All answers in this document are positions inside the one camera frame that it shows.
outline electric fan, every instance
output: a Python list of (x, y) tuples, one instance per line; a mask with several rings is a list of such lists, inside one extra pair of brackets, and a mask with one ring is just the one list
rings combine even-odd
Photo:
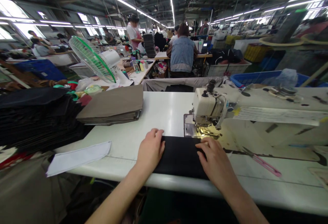
[(75, 54), (88, 66), (100, 79), (107, 83), (117, 83), (120, 80), (122, 86), (129, 86), (133, 80), (129, 80), (117, 67), (120, 56), (115, 50), (100, 52), (96, 46), (89, 44), (80, 37), (73, 36), (69, 45)]

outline paper tag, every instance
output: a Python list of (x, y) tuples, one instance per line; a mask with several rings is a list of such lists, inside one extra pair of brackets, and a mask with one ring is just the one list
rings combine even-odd
[(326, 117), (328, 117), (328, 112), (240, 107), (233, 119), (319, 126), (320, 120)]

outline stack of fabric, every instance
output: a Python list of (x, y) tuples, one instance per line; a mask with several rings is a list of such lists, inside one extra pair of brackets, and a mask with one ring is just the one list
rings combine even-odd
[(156, 56), (154, 35), (144, 34), (143, 42), (148, 58), (154, 58)]
[(142, 85), (119, 87), (96, 94), (77, 115), (88, 125), (110, 126), (139, 119), (144, 100)]
[(1, 95), (0, 146), (45, 152), (83, 139), (92, 126), (76, 120), (82, 107), (67, 91), (41, 87)]

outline fabric piece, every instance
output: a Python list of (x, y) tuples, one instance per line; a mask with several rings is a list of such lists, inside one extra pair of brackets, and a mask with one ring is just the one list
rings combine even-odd
[(165, 141), (165, 150), (154, 173), (208, 180), (197, 154), (203, 151), (195, 146), (200, 139), (163, 136), (162, 141)]
[(187, 85), (167, 86), (165, 92), (193, 93), (193, 87)]
[(77, 115), (77, 119), (109, 117), (142, 109), (144, 93), (141, 85), (115, 88), (98, 93)]
[(197, 77), (197, 78), (170, 78), (170, 79), (148, 79), (142, 81), (144, 91), (160, 92), (164, 91), (167, 86), (172, 84), (192, 86), (193, 91), (198, 87), (205, 87), (210, 80), (215, 80), (216, 87), (222, 83), (223, 77)]
[(0, 109), (18, 106), (45, 105), (64, 96), (69, 90), (52, 87), (22, 89), (0, 96)]
[(67, 172), (71, 169), (97, 161), (109, 153), (112, 142), (104, 142), (83, 149), (58, 153), (52, 160), (47, 177)]
[(66, 216), (81, 176), (46, 178), (48, 157), (30, 159), (0, 172), (1, 223), (57, 224)]

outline black fabric stack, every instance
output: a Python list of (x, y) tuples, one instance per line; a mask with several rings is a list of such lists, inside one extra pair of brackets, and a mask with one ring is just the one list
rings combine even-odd
[(148, 58), (154, 58), (156, 56), (154, 35), (144, 34), (143, 42)]
[(83, 109), (68, 89), (29, 88), (0, 96), (0, 146), (49, 151), (83, 139), (93, 128), (76, 120)]

